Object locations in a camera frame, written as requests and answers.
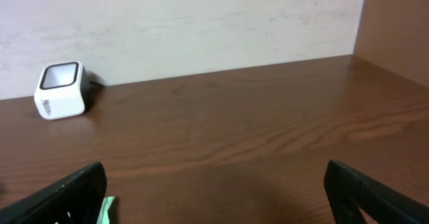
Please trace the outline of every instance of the white wall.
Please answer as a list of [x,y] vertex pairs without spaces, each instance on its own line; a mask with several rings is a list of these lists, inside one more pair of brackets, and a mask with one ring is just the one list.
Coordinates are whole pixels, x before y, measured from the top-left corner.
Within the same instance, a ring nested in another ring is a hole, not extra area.
[[108,85],[351,54],[363,0],[0,0],[0,99],[48,64]]

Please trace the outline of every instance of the white box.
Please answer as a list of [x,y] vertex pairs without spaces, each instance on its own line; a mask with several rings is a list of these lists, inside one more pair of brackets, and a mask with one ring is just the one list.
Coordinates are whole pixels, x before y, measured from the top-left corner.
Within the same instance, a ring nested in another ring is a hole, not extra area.
[[82,114],[90,83],[80,62],[47,66],[34,93],[34,103],[44,119],[53,120]]

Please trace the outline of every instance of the brown wooden panel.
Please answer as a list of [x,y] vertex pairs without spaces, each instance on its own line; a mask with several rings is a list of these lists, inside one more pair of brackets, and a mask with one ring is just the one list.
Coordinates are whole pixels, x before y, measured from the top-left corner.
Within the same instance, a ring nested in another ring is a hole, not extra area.
[[355,55],[429,86],[429,0],[365,0]]
[[352,56],[107,87],[58,121],[0,101],[0,207],[99,160],[122,223],[333,223],[333,158],[429,204],[428,129],[428,89]]

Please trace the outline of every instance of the square opening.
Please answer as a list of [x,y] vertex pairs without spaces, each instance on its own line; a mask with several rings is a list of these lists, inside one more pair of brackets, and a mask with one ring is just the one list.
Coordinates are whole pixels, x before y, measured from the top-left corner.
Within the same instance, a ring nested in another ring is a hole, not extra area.
[[44,72],[40,88],[53,89],[56,87],[69,86],[76,81],[77,72],[77,62],[69,62],[49,66]]

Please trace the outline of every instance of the wall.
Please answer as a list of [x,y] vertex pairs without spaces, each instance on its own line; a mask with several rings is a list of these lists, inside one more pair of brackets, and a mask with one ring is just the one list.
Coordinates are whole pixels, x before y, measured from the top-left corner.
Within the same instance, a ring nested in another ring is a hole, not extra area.
[[48,64],[102,83],[351,54],[363,0],[0,0],[0,99]]
[[429,87],[429,0],[365,0],[355,55]]

